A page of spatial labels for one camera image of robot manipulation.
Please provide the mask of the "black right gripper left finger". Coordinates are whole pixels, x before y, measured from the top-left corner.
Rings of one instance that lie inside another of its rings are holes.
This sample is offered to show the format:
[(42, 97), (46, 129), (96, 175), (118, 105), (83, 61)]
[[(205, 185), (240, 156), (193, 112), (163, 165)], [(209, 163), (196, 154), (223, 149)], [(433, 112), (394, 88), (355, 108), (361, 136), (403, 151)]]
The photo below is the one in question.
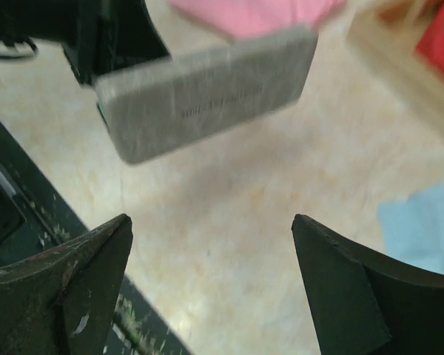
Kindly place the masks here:
[(102, 354), (132, 247), (121, 214), (0, 268), (0, 354)]

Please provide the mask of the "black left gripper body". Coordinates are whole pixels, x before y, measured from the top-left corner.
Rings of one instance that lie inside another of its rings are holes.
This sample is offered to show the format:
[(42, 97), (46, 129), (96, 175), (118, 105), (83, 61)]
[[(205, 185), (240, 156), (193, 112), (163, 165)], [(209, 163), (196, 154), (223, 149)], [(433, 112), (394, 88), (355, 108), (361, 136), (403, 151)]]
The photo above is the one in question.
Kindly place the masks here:
[(75, 38), (63, 45), (77, 82), (169, 56), (142, 0), (77, 1)]

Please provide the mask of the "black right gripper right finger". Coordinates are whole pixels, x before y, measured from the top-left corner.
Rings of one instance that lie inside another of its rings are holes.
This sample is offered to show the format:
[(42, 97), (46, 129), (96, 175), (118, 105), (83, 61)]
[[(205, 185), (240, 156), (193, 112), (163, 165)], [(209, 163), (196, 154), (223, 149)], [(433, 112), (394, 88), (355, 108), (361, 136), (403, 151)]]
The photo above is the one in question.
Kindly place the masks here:
[(322, 354), (444, 354), (444, 275), (303, 214), (292, 234)]

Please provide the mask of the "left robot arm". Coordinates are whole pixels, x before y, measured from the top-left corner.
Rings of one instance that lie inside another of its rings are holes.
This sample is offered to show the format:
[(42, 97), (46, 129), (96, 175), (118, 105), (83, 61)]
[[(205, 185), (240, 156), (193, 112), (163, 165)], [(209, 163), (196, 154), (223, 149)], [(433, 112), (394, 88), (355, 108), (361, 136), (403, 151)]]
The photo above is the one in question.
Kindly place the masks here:
[(0, 1), (0, 42), (58, 43), (77, 82), (169, 56), (145, 1)]

